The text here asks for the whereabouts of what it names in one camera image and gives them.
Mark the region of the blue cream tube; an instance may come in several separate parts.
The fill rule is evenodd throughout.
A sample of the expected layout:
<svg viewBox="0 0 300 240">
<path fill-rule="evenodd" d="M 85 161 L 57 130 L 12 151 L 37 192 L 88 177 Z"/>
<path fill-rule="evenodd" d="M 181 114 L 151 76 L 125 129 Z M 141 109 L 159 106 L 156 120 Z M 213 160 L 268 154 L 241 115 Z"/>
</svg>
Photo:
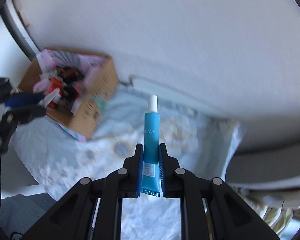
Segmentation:
<svg viewBox="0 0 300 240">
<path fill-rule="evenodd" d="M 144 115 L 143 167 L 141 193 L 160 197 L 158 97 L 150 95 Z"/>
</svg>

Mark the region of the pink fluffy towel roll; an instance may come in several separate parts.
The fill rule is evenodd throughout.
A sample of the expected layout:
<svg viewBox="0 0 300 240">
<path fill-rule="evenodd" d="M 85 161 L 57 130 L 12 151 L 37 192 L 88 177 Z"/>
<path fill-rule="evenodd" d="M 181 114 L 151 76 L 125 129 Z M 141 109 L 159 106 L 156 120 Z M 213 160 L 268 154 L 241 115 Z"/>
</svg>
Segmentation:
<svg viewBox="0 0 300 240">
<path fill-rule="evenodd" d="M 50 86 L 51 81 L 49 79 L 42 79 L 33 86 L 33 92 L 47 94 Z"/>
</svg>

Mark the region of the red cartoon carton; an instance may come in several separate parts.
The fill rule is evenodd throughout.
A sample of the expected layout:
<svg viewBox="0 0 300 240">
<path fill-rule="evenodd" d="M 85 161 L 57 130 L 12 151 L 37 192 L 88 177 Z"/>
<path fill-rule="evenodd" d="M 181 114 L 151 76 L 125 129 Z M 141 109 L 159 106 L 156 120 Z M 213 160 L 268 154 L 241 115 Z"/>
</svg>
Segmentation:
<svg viewBox="0 0 300 240">
<path fill-rule="evenodd" d="M 59 78 L 53 77 L 51 79 L 50 87 L 45 97 L 47 107 L 56 108 L 63 95 L 63 81 Z"/>
</svg>

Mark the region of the black scrunchie cloth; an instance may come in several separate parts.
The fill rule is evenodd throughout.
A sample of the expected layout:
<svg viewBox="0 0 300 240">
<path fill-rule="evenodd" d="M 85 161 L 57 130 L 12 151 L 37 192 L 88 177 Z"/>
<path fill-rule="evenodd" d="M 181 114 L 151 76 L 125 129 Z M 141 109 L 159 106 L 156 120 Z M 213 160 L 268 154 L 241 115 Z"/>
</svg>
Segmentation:
<svg viewBox="0 0 300 240">
<path fill-rule="evenodd" d="M 61 88 L 65 95 L 78 97 L 83 89 L 84 74 L 76 67 L 56 67 L 57 77 L 61 79 Z"/>
</svg>

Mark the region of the pink patterned box liner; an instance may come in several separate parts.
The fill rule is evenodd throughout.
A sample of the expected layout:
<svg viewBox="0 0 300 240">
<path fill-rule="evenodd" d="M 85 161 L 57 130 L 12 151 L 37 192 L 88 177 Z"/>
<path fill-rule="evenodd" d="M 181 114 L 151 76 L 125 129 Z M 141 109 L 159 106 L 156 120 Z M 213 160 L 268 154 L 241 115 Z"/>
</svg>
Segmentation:
<svg viewBox="0 0 300 240">
<path fill-rule="evenodd" d="M 56 67 L 76 67 L 84 74 L 83 89 L 80 94 L 87 90 L 93 79 L 108 62 L 105 56 L 72 53 L 64 50 L 44 49 L 36 56 L 42 74 L 40 80 L 57 77 Z"/>
</svg>

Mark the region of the brown cardboard box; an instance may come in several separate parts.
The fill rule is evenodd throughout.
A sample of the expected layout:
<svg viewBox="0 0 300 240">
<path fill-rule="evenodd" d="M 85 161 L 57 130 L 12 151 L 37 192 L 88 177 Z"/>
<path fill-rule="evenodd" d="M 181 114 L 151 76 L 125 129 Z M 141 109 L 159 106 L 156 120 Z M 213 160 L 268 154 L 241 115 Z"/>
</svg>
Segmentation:
<svg viewBox="0 0 300 240">
<path fill-rule="evenodd" d="M 93 79 L 87 90 L 79 96 L 70 110 L 63 106 L 56 109 L 48 108 L 47 116 L 55 120 L 59 125 L 77 140 L 89 139 L 97 126 L 97 122 L 105 109 L 109 98 L 114 94 L 119 78 L 116 73 L 113 58 L 104 53 L 69 48 L 46 48 L 51 50 L 64 50 L 72 53 L 105 56 L 108 58 L 106 65 Z M 42 71 L 36 57 L 21 79 L 18 90 L 20 92 L 32 92 L 33 86 L 40 81 Z"/>
</svg>

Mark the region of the floral light blue cloth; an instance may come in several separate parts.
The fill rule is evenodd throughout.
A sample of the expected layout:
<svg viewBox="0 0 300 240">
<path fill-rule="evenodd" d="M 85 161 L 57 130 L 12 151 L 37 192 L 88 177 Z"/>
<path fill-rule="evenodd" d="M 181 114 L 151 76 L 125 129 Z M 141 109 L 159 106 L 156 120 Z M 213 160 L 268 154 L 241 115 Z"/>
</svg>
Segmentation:
<svg viewBox="0 0 300 240">
<path fill-rule="evenodd" d="M 93 137 L 78 141 L 49 117 L 19 126 L 11 140 L 33 178 L 59 200 L 83 177 L 104 178 L 122 167 L 143 142 L 148 95 L 119 85 L 107 102 Z M 243 137 L 234 120 L 214 119 L 159 99 L 159 141 L 181 167 L 204 179 L 225 178 Z M 142 194 L 125 199 L 122 239 L 180 239 L 179 200 Z"/>
</svg>

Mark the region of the grey pipe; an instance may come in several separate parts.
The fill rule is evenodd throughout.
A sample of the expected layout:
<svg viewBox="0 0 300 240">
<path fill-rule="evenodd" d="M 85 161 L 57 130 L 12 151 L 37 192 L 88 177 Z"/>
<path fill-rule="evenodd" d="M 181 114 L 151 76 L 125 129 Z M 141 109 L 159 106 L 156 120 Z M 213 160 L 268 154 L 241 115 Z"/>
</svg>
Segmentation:
<svg viewBox="0 0 300 240">
<path fill-rule="evenodd" d="M 21 11 L 16 10 L 13 0 L 6 0 L 0 9 L 0 15 L 19 48 L 32 61 L 40 50 L 29 35 Z"/>
</svg>

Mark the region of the grey blue towel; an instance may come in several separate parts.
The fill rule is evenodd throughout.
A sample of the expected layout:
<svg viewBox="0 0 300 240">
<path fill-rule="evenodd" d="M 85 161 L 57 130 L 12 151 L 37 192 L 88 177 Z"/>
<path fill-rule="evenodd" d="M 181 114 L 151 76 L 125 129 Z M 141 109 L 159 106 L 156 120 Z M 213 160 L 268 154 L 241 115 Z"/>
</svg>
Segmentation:
<svg viewBox="0 0 300 240">
<path fill-rule="evenodd" d="M 0 200 L 0 239 L 20 239 L 55 203 L 47 193 Z"/>
</svg>

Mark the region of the green floral bedding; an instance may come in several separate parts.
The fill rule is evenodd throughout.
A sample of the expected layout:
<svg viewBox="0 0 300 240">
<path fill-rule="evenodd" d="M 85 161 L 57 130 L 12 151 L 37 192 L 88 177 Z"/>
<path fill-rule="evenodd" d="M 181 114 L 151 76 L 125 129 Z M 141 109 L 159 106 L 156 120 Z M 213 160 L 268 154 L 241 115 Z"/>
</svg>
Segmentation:
<svg viewBox="0 0 300 240">
<path fill-rule="evenodd" d="M 300 229 L 300 189 L 257 191 L 232 189 L 281 239 L 291 239 Z"/>
</svg>

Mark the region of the grey cushion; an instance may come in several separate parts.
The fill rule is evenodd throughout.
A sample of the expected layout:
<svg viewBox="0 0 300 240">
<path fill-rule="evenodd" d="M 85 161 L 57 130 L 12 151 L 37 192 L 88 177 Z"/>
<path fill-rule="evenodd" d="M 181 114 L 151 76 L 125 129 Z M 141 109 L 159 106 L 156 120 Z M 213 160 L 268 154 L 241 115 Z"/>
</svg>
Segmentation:
<svg viewBox="0 0 300 240">
<path fill-rule="evenodd" d="M 234 155 L 226 171 L 226 182 L 251 190 L 300 188 L 300 143 Z"/>
</svg>

